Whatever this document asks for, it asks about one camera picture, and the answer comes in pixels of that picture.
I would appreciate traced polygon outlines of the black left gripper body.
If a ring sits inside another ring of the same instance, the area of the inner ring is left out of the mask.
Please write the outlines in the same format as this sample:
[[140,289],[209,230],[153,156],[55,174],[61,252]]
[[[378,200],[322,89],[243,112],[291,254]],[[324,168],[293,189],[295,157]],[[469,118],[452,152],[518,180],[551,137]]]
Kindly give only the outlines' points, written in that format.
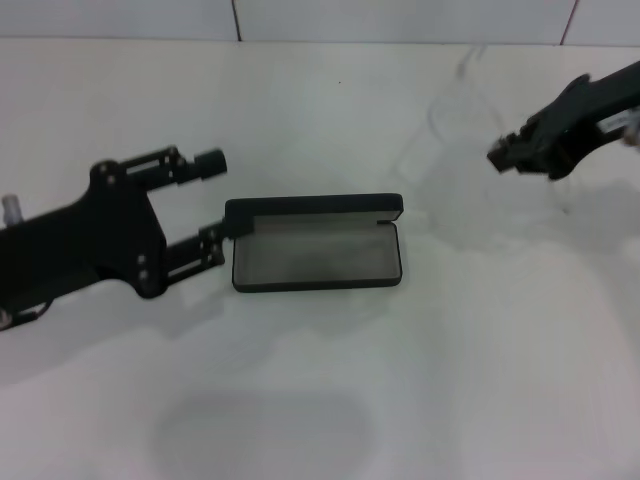
[[165,236],[145,189],[103,161],[75,202],[1,231],[1,327],[39,319],[64,295],[106,280],[144,298],[167,289]]

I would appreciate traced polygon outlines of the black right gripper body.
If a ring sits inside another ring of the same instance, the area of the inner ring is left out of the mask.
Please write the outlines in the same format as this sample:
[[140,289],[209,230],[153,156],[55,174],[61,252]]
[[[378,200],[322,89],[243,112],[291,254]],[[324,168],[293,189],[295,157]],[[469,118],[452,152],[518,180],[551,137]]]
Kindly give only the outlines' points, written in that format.
[[572,173],[593,151],[621,135],[600,123],[639,105],[639,64],[599,80],[574,79],[559,96],[529,118],[524,129],[524,172],[557,181]]

